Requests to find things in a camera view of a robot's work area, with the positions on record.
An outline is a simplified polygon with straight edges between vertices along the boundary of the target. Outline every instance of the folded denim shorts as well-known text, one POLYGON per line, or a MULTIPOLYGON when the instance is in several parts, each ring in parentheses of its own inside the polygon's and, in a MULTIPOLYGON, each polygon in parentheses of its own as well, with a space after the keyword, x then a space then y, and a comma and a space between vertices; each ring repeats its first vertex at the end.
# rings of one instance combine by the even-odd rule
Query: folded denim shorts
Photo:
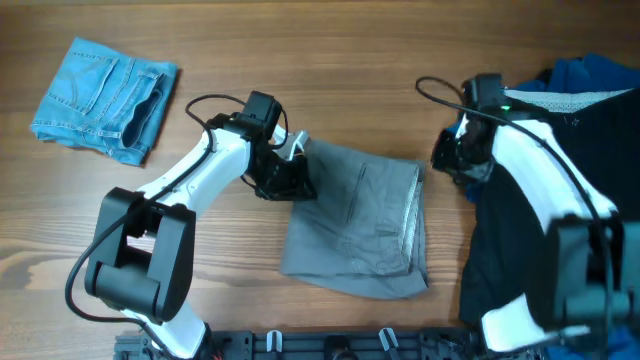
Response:
POLYGON ((101 151, 140 165, 154 145, 177 66, 76 38, 40 103, 39 140, 101 151))

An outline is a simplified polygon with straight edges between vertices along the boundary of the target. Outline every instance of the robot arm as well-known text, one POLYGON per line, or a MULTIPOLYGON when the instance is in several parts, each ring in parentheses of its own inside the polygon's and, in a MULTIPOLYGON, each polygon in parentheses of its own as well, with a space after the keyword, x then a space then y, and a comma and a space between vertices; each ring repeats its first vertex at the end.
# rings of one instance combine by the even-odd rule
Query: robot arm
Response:
MULTIPOLYGON (((504 95, 500 80, 499 75, 478 75, 466 82, 466 106, 520 125, 542 139, 568 165, 610 230, 607 246, 615 243, 620 250, 614 254, 614 276, 623 280, 612 294, 612 317, 631 320, 638 316, 637 298, 633 296, 638 279, 632 260, 638 246, 637 223, 623 223, 615 205, 591 186, 564 154, 551 127, 531 120, 545 118, 546 111, 511 101, 504 95)), ((539 258, 532 261, 538 265, 531 270, 531 279, 523 279, 525 294, 482 318, 486 347, 510 352, 599 327, 607 312, 606 284, 604 276, 593 274, 602 274, 598 259, 603 257, 603 249, 598 246, 591 212, 576 185, 557 159, 530 136, 479 116, 469 118, 464 112, 460 118, 455 134, 448 130, 441 133, 432 156, 434 168, 449 173, 458 184, 468 184, 487 181, 493 166, 502 165, 518 183, 545 233, 539 258), (599 270, 594 272, 595 264, 599 270)))
MULTIPOLYGON (((253 92, 241 113, 208 121, 212 152, 180 184, 107 237, 89 257, 85 289, 107 306, 143 321, 173 358, 210 359, 210 330, 186 302, 193 273, 195 222, 233 180, 248 175, 269 200, 314 199, 302 152, 306 132, 277 125, 280 104, 253 92), (274 138, 278 145, 269 144, 274 138), (151 253, 129 238, 155 238, 151 253)), ((96 234, 181 176, 207 151, 209 136, 171 170, 137 192, 114 188, 102 202, 96 234)))

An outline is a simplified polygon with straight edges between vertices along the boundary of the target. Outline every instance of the wood grain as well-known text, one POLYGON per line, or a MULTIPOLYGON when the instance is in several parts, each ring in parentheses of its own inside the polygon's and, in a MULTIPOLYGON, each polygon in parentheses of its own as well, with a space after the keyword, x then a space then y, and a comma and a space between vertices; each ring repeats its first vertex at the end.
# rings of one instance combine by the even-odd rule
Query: wood grain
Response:
MULTIPOLYGON (((257 89, 284 104, 293 130, 428 160, 454 113, 414 93, 418 76, 461 83, 500 71, 516 84, 558 57, 587 52, 638 66, 638 6, 477 0, 0 8, 0 359, 110 358, 113 336, 131 327, 76 318, 64 304, 64 281, 91 240, 107 191, 155 179, 197 142, 201 130, 183 113, 190 99, 210 92, 246 98, 257 89), (30 132, 75 36, 182 68, 144 167, 40 143, 30 132)), ((196 110, 210 116, 236 108, 212 102, 196 110)), ((430 291, 374 301, 281 276, 291 204, 259 200, 235 182, 198 223, 189 300, 214 329, 455 324, 474 209, 435 172, 427 176, 425 206, 430 291)), ((110 313, 77 285, 84 309, 110 313)))

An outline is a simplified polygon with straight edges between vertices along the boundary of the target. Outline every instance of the blue clothing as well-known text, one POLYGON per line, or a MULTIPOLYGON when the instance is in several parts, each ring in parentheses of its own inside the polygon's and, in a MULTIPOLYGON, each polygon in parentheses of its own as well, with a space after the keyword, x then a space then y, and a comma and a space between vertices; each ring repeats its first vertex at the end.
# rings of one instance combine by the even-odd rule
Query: blue clothing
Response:
MULTIPOLYGON (((609 334, 609 359, 640 359, 640 347, 629 329, 619 327, 609 334)), ((552 360, 588 360, 592 357, 579 354, 561 346, 547 347, 547 354, 552 360)))
POLYGON ((639 87, 639 70, 629 69, 600 55, 588 54, 582 59, 558 59, 549 79, 527 81, 515 89, 577 94, 639 87))
POLYGON ((38 140, 139 166, 154 145, 178 67, 94 42, 71 44, 31 124, 38 140))

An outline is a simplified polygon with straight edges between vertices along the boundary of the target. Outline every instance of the gray cloth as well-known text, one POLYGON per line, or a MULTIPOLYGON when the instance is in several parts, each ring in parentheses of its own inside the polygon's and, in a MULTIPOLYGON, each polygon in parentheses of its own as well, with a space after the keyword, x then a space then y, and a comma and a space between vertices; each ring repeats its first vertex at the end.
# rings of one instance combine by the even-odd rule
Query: gray cloth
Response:
POLYGON ((293 205, 280 272, 377 299, 427 290, 424 163, 311 140, 315 201, 293 205))

